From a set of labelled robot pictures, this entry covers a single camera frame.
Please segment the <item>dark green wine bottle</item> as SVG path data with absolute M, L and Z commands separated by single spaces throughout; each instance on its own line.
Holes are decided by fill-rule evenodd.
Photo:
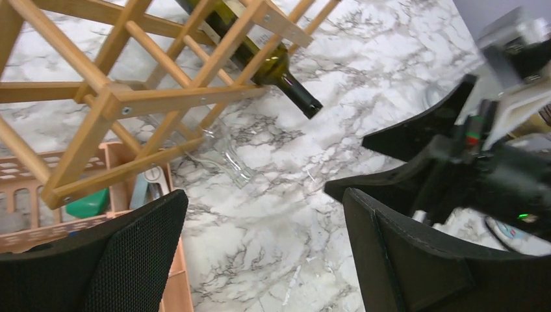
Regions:
M 312 38 L 271 1 L 180 1 L 190 19 L 179 35 L 179 43 L 170 48 L 176 54 L 190 46 L 187 31 L 203 27 L 217 45 L 213 54 L 204 59 L 205 67 L 192 86 L 206 86 L 232 60 L 242 71 L 230 83 L 238 86 L 251 79 L 258 85 L 278 87 L 307 118 L 312 118 L 322 104 L 289 71 L 289 55 L 282 39 L 302 46 Z

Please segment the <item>wooden wine rack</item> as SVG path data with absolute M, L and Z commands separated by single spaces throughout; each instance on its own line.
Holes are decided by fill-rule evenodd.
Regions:
M 230 60 L 206 86 L 192 86 L 200 71 L 191 79 L 176 63 L 177 57 L 186 47 L 189 48 L 203 61 L 200 68 L 202 70 L 205 67 L 204 59 L 213 54 L 217 45 L 207 36 L 203 27 L 198 25 L 186 33 L 191 45 L 184 45 L 176 54 L 170 54 L 171 46 L 179 43 L 178 37 L 190 17 L 181 24 L 146 14 L 152 2 L 127 1 L 121 6 L 108 1 L 1 1 L 1 77 L 12 52 L 15 51 L 23 24 L 28 23 L 82 78 L 82 81 L 46 82 L 1 80 L 1 104 L 72 99 L 75 103 L 90 107 L 55 167 L 43 160 L 1 117 L 1 141 L 42 183 L 40 197 L 52 210 L 122 182 L 159 161 L 169 161 L 184 151 L 196 149 L 202 139 L 193 135 L 181 122 L 190 109 L 214 105 L 207 117 L 200 122 L 201 126 L 209 126 L 229 103 L 258 98 L 269 90 L 266 86 L 250 84 L 249 79 L 238 86 L 230 86 L 242 74 L 241 71 L 236 79 L 228 76 L 223 67 Z M 327 1 L 306 28 L 297 23 L 315 1 L 299 1 L 289 14 L 284 13 L 274 2 L 273 4 L 311 36 L 339 2 Z M 105 23 L 113 28 L 97 57 L 92 60 L 44 11 Z M 149 33 L 174 40 L 164 50 Z M 122 81 L 108 77 L 130 39 L 137 42 L 157 63 L 145 81 Z M 179 87 L 158 89 L 167 74 Z M 165 120 L 143 146 L 118 121 L 165 113 L 168 113 Z M 95 148 L 110 130 L 131 150 L 133 158 L 129 164 L 81 179 L 89 160 L 95 155 Z M 187 141 L 174 148 L 160 150 L 175 131 L 186 137 Z

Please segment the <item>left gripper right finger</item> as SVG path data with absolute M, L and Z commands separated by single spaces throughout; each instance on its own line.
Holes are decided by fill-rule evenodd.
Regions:
M 349 188 L 343 208 L 367 311 L 549 311 L 550 257 L 447 235 Z

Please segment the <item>clear glass bottle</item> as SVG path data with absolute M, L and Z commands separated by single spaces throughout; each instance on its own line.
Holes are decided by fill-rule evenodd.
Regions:
M 242 188 L 252 180 L 255 172 L 237 155 L 230 129 L 221 119 L 215 118 L 209 126 L 200 125 L 210 110 L 209 106 L 194 107 L 181 120 L 193 135 L 203 140 L 195 150 L 187 151 L 185 155 L 207 168 L 224 172 L 237 187 Z

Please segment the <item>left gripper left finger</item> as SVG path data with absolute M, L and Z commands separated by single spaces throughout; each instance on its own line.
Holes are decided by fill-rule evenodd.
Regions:
M 188 197 L 141 208 L 22 253 L 1 254 L 2 311 L 158 311 Z

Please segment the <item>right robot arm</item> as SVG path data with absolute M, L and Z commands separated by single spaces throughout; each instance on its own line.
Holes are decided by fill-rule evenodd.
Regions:
M 432 108 L 363 138 L 364 148 L 401 166 L 328 181 L 325 193 L 343 202 L 346 189 L 359 189 L 403 215 L 425 211 L 433 223 L 469 207 L 549 240 L 550 159 L 490 141 L 497 101 L 483 100 L 475 115 L 455 124 L 477 80 L 465 75 Z

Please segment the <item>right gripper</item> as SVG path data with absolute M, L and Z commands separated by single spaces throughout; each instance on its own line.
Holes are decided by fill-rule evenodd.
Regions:
M 429 149 L 434 162 L 431 168 L 402 165 L 386 172 L 334 179 L 325 183 L 324 192 L 342 203 L 346 189 L 358 189 L 405 216 L 414 214 L 413 207 L 422 209 L 426 213 L 423 224 L 442 224 L 457 207 L 486 204 L 492 194 L 504 190 L 490 181 L 490 175 L 504 161 L 507 146 L 497 142 L 484 148 L 500 103 L 482 100 L 475 114 L 455 126 L 477 80 L 478 76 L 466 74 L 430 109 L 363 137 L 362 147 L 408 162 L 435 135 L 446 135 L 445 146 Z

